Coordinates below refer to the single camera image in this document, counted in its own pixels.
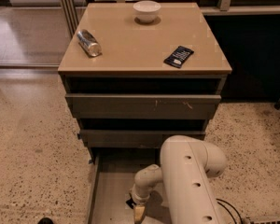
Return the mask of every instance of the cable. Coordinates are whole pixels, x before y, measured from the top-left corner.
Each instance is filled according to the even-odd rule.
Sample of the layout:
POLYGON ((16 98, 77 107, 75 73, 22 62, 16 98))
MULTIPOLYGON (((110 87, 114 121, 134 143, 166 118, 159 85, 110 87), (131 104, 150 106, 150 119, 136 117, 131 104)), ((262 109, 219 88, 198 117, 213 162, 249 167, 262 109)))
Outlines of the cable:
POLYGON ((230 203, 226 202, 225 200, 222 200, 222 199, 219 199, 219 198, 217 198, 217 201, 221 201, 221 202, 224 202, 227 205, 229 205, 236 212, 237 216, 240 218, 241 224, 244 224, 240 213, 236 210, 236 208, 233 205, 231 205, 230 203))
POLYGON ((231 213, 231 211, 225 205, 223 205, 222 203, 219 203, 219 202, 217 202, 217 203, 224 207, 224 209, 231 215, 231 217, 232 217, 232 219, 234 221, 234 224, 237 224, 233 214, 231 213))

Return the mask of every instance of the metal can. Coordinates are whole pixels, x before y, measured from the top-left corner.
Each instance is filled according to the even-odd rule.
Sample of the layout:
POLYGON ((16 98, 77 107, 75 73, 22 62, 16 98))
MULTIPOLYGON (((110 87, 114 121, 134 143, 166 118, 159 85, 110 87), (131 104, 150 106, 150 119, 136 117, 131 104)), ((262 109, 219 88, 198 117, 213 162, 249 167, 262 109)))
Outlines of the metal can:
POLYGON ((94 36, 87 30, 83 29, 77 32, 78 43, 91 57, 102 54, 102 48, 94 36))

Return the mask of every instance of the closed drawer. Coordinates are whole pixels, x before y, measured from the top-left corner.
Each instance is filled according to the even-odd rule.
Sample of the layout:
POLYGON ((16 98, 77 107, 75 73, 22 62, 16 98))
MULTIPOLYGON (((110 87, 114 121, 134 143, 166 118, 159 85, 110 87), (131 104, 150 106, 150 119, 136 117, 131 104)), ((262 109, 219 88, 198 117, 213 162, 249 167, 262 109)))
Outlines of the closed drawer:
POLYGON ((211 119, 219 95, 66 94, 77 119, 211 119))
POLYGON ((205 135, 204 132, 198 131, 80 131, 80 137, 87 147, 160 148, 169 136, 177 134, 198 139, 203 139, 205 135))

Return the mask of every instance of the bowl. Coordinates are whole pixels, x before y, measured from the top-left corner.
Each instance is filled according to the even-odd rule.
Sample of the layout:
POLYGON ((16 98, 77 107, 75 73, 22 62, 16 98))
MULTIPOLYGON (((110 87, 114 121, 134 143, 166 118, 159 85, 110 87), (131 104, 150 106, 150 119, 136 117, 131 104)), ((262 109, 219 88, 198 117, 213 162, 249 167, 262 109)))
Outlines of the bowl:
POLYGON ((133 5, 135 15, 142 23, 153 22, 159 13, 161 5, 154 1, 140 1, 133 5))

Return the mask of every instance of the wooden tabletop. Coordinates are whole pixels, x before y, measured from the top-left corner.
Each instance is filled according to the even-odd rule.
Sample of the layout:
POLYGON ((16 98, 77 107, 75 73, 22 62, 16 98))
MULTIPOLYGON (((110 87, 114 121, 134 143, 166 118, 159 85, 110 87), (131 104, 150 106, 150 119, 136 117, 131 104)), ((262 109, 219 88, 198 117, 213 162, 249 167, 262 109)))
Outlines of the wooden tabletop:
POLYGON ((61 74, 229 74, 231 67, 195 3, 161 3, 158 18, 141 24, 132 3, 89 4, 77 31, 87 29, 103 55, 90 58, 71 40, 61 74), (194 50, 182 68, 163 62, 178 46, 194 50))

